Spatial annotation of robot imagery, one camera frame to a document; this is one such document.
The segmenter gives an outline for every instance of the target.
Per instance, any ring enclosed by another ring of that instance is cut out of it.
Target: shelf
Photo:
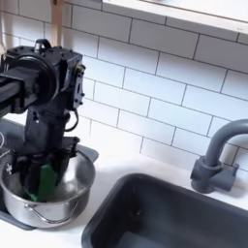
[[[248,34],[247,0],[103,0],[103,2]]]

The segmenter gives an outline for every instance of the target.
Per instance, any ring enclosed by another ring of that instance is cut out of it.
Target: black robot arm
[[[82,56],[61,46],[38,40],[35,47],[9,49],[1,58],[0,117],[28,109],[23,145],[11,149],[9,173],[19,172],[29,196],[38,196],[40,174],[47,165],[59,183],[70,158],[76,156],[78,138],[64,137],[70,111],[78,118],[82,104]]]

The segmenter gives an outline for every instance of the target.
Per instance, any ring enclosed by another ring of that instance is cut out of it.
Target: black sink
[[[247,248],[248,212],[131,174],[115,184],[81,241],[83,248]]]

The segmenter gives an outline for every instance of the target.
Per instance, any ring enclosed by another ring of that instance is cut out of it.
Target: white subway tile
[[[102,8],[102,3],[100,3],[101,1],[89,1],[89,0],[66,0],[66,1],[71,4],[77,4],[96,10],[101,10]]]
[[[248,35],[239,34],[238,40],[239,43],[248,44]]]
[[[210,141],[211,139],[208,137],[176,129],[172,145],[174,147],[203,156],[206,153]],[[226,144],[223,149],[220,161],[222,163],[231,165],[233,163],[233,158],[235,156],[236,150],[237,147],[230,144]]]
[[[216,132],[219,131],[219,129],[221,129],[223,126],[225,126],[229,122],[230,121],[228,120],[223,120],[217,117],[213,117],[208,136],[212,138],[216,134]]]
[[[208,135],[212,138],[219,129],[221,129],[223,126],[225,126],[228,123],[229,123],[228,120],[223,120],[223,119],[214,117]],[[248,135],[236,136],[230,139],[228,143],[232,143],[237,146],[248,149]]]
[[[248,150],[239,148],[234,164],[239,164],[241,169],[248,171]]]
[[[134,153],[140,153],[142,137],[95,121],[91,125],[91,138],[98,145],[110,151],[128,150]]]
[[[226,70],[169,54],[160,54],[157,75],[220,91]]]
[[[46,24],[46,38],[51,39],[50,24]],[[69,28],[62,29],[62,46],[73,49],[83,55],[97,56],[98,37]]]
[[[147,20],[151,22],[156,22],[160,24],[165,24],[166,22],[166,17],[161,16],[161,15],[154,15],[149,12],[142,12],[142,11],[137,11],[133,9],[128,9],[116,5],[111,5],[111,4],[103,4],[103,10],[105,12],[111,12],[123,16],[129,16],[135,19],[142,19],[142,20]]]
[[[95,101],[146,116],[150,99],[130,91],[96,82]]]
[[[35,42],[27,40],[27,39],[20,38],[19,40],[22,46],[33,47],[35,45]]]
[[[175,19],[171,17],[168,17],[167,19],[167,26],[177,27],[184,30],[193,31],[204,35],[214,36],[230,41],[236,41],[237,38],[237,33],[230,30],[206,26],[199,23],[181,20],[181,19]]]
[[[124,67],[89,57],[83,58],[83,64],[86,66],[86,77],[105,82],[113,86],[122,87]]]
[[[197,60],[248,73],[248,48],[216,38],[200,36]]]
[[[171,144],[174,134],[172,126],[122,110],[119,115],[118,128],[167,144]]]
[[[100,38],[100,59],[154,74],[159,53],[146,48]]]
[[[248,100],[248,75],[229,71],[222,93]]]
[[[50,0],[19,0],[19,11],[22,16],[51,22]],[[72,5],[65,4],[63,9],[63,25],[70,27],[71,19]]]
[[[1,10],[13,14],[18,14],[18,0],[2,0]]]
[[[148,116],[172,126],[206,135],[211,116],[190,109],[151,100]]]
[[[248,117],[248,102],[188,86],[183,106],[229,120]]]
[[[91,100],[84,99],[83,106],[79,107],[78,113],[89,119],[97,120],[111,126],[116,126],[118,109],[101,105]]]
[[[3,44],[6,49],[19,46],[19,38],[17,37],[2,34],[2,38],[3,38]]]
[[[131,43],[193,58],[198,35],[142,20],[133,20]]]
[[[190,171],[199,159],[198,155],[150,139],[143,140],[141,154],[187,171]]]
[[[83,79],[83,93],[85,94],[86,99],[93,100],[94,96],[94,88],[95,88],[95,81],[84,78]]]
[[[124,88],[180,105],[185,84],[127,69]]]
[[[131,19],[128,17],[74,6],[73,28],[128,42]]]
[[[38,20],[2,14],[2,31],[20,38],[36,41],[44,36],[44,24]]]
[[[76,119],[74,117],[71,117],[71,120],[67,124],[66,128],[73,127],[75,122],[76,122]],[[65,136],[66,137],[78,137],[80,138],[80,144],[83,144],[84,140],[89,138],[89,134],[90,134],[90,120],[80,116],[77,127],[72,132],[65,133]]]

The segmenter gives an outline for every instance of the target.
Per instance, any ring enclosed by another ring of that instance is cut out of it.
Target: cooking pot
[[[95,178],[92,161],[79,150],[55,188],[49,202],[33,202],[23,198],[24,189],[19,173],[8,174],[1,161],[0,184],[8,211],[18,221],[36,228],[54,228],[77,218],[88,204],[90,188]]]

